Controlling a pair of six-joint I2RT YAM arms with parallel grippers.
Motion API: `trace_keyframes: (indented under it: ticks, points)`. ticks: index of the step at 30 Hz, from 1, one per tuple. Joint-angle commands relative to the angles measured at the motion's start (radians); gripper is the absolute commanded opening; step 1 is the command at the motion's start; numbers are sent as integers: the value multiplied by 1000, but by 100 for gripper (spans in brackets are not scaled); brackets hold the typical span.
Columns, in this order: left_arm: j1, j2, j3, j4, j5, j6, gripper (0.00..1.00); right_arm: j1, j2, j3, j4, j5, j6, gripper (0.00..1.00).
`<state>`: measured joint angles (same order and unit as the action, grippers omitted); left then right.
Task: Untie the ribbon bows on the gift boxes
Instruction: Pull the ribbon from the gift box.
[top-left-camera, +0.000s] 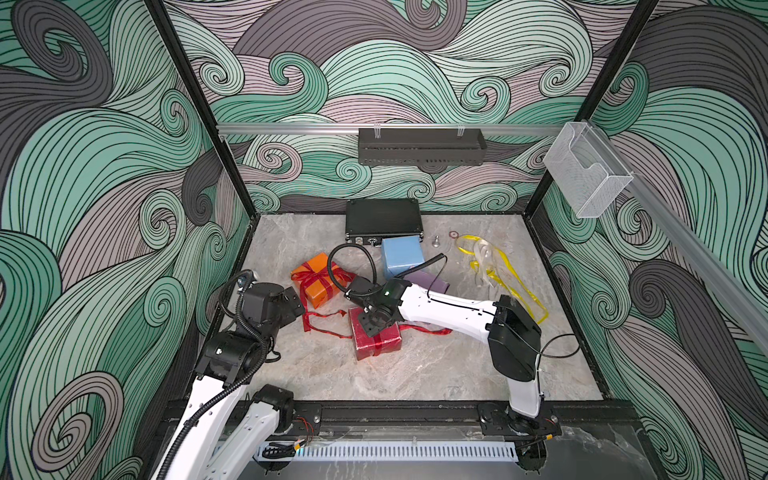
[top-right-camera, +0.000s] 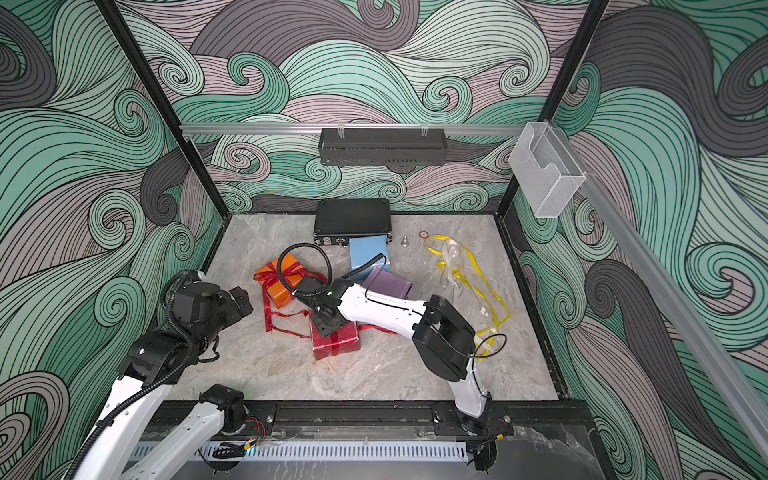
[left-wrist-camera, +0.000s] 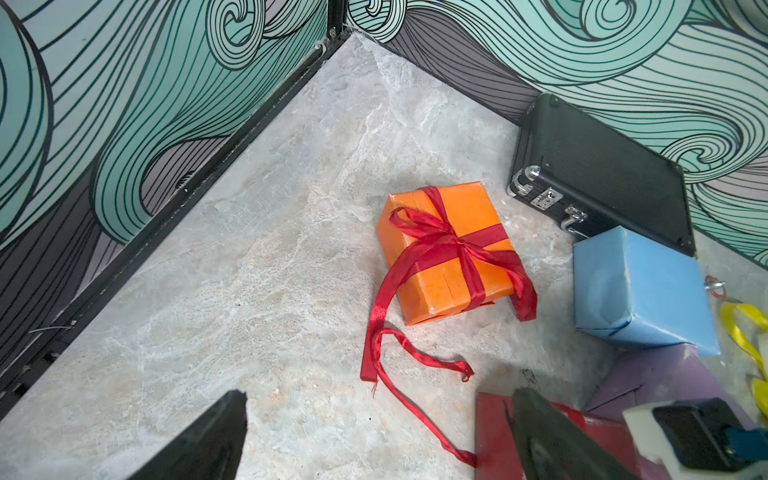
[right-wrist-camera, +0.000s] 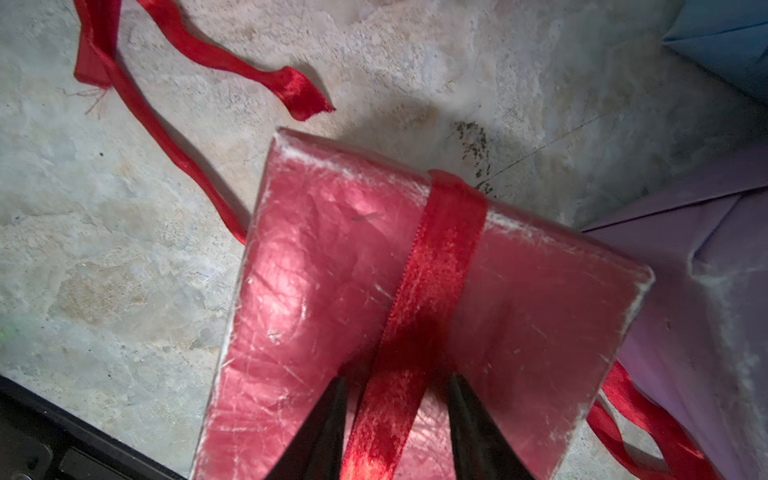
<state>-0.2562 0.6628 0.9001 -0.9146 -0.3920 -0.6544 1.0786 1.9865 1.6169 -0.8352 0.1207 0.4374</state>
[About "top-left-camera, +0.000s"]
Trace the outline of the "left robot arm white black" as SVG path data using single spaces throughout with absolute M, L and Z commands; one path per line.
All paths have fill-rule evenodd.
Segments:
M 291 287 L 259 282 L 243 289 L 235 307 L 236 328 L 217 333 L 203 348 L 186 409 L 153 479 L 236 479 L 270 436 L 291 429 L 293 393 L 267 384 L 253 395 L 227 439 L 220 440 L 250 381 L 267 363 L 277 332 L 305 313 Z

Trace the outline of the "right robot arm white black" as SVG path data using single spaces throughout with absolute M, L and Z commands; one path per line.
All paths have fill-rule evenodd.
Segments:
M 510 409 L 530 419 L 539 415 L 541 328 L 520 302 L 508 295 L 480 301 L 433 293 L 399 278 L 376 285 L 357 277 L 344 296 L 363 309 L 359 321 L 370 337 L 406 321 L 449 329 L 483 343 L 494 368 L 507 380 Z

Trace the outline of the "yellow ribbon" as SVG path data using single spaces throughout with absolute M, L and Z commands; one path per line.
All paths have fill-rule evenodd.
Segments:
M 470 261 L 473 259 L 473 254 L 471 252 L 472 245 L 475 240 L 480 238 L 482 237 L 476 235 L 461 235 L 454 241 L 456 249 L 468 260 L 468 267 L 471 271 L 472 269 L 470 267 Z M 505 294 L 508 294 L 514 300 L 518 301 L 527 311 L 527 313 L 533 318 L 534 322 L 537 325 L 541 325 L 549 318 L 549 310 L 538 298 L 538 296 L 525 284 L 523 278 L 513 266 L 509 256 L 493 243 L 489 243 L 492 244 L 496 249 L 496 259 L 499 270 L 507 284 L 508 291 Z

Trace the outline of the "purple gift box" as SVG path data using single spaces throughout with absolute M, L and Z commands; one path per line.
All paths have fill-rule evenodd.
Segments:
M 450 287 L 448 282 L 439 279 L 436 275 L 425 270 L 412 272 L 406 275 L 405 279 L 425 290 L 440 294 L 446 294 Z

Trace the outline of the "red gift box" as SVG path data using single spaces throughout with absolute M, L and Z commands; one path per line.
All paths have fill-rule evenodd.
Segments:
M 359 316 L 362 313 L 363 309 L 359 307 L 349 311 L 356 360 L 362 361 L 369 357 L 399 351 L 402 345 L 399 326 L 395 324 L 384 329 L 381 333 L 369 337 L 359 321 Z

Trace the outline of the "blue gift box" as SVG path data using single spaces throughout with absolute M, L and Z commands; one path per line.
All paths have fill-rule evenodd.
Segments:
M 384 239 L 381 245 L 384 275 L 391 279 L 425 261 L 418 235 Z

